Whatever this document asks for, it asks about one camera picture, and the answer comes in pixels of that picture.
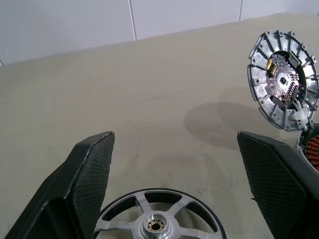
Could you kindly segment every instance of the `tile grout line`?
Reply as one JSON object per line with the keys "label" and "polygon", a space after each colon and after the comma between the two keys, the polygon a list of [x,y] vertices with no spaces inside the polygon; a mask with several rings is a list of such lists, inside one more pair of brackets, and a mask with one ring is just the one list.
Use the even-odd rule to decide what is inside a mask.
{"label": "tile grout line", "polygon": [[238,21],[241,20],[241,11],[242,11],[242,8],[243,8],[243,0],[241,0],[241,2],[240,2],[240,11],[239,11],[239,20],[238,20]]}
{"label": "tile grout line", "polygon": [[132,26],[133,26],[133,33],[134,33],[134,41],[136,41],[136,30],[135,30],[135,22],[134,22],[134,17],[133,17],[133,10],[132,10],[131,0],[129,0],[129,6],[130,6],[130,12],[131,12],[131,19],[132,19]]}

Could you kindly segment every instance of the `aluminum rotor wheel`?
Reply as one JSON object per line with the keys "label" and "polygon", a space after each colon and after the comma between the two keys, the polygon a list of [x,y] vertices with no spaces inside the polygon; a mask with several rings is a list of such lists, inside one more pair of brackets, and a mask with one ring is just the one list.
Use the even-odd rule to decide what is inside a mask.
{"label": "aluminum rotor wheel", "polygon": [[[172,206],[167,211],[154,211],[150,203],[169,203]],[[135,206],[140,206],[143,212],[135,221],[112,221],[121,212]],[[182,209],[197,214],[213,232],[181,227],[175,216]],[[133,239],[226,239],[219,219],[204,203],[189,194],[164,188],[142,189],[126,194],[103,209],[93,238],[101,231],[114,230],[130,231]]]}

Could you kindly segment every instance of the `white tile wall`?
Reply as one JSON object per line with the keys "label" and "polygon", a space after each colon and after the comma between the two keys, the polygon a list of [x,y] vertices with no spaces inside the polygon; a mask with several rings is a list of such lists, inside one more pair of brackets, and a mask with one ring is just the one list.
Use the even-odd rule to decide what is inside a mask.
{"label": "white tile wall", "polygon": [[0,66],[279,12],[319,0],[0,0]]}
{"label": "white tile wall", "polygon": [[241,0],[131,0],[137,39],[238,21]]}
{"label": "white tile wall", "polygon": [[128,0],[0,0],[4,65],[133,40]]}
{"label": "white tile wall", "polygon": [[243,0],[241,20],[280,12],[318,15],[319,0]]}

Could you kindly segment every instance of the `copper winding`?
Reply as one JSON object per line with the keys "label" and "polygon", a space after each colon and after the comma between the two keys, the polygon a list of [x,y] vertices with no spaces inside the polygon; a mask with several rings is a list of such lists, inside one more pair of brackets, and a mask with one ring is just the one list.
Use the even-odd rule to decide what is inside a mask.
{"label": "copper winding", "polygon": [[319,143],[319,138],[316,136],[316,137],[313,137],[312,139],[309,140],[309,142],[316,142],[316,143]]}
{"label": "copper winding", "polygon": [[319,143],[316,143],[314,141],[310,141],[308,144],[319,147]]}
{"label": "copper winding", "polygon": [[307,149],[306,150],[306,154],[313,154],[313,155],[317,155],[318,156],[318,150]]}
{"label": "copper winding", "polygon": [[306,149],[307,149],[307,150],[308,150],[308,149],[318,150],[318,149],[319,149],[319,147],[316,147],[316,146],[313,146],[313,145],[307,144],[307,145],[306,145]]}
{"label": "copper winding", "polygon": [[319,161],[319,157],[318,156],[314,156],[314,155],[307,155],[308,160],[318,160]]}
{"label": "copper winding", "polygon": [[313,166],[319,166],[319,161],[317,161],[317,160],[310,160],[310,163],[311,163]]}

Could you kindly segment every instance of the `white cable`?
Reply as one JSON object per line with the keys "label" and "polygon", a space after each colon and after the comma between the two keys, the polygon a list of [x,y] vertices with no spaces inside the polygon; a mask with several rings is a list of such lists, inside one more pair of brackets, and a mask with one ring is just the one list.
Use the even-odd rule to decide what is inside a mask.
{"label": "white cable", "polygon": [[291,118],[293,120],[297,120],[298,123],[301,123],[304,131],[307,131],[307,129],[308,129],[307,124],[309,122],[308,121],[308,113],[309,113],[308,107],[302,108],[300,101],[296,101],[296,103],[293,102],[293,105],[296,107],[297,111],[291,115]]}

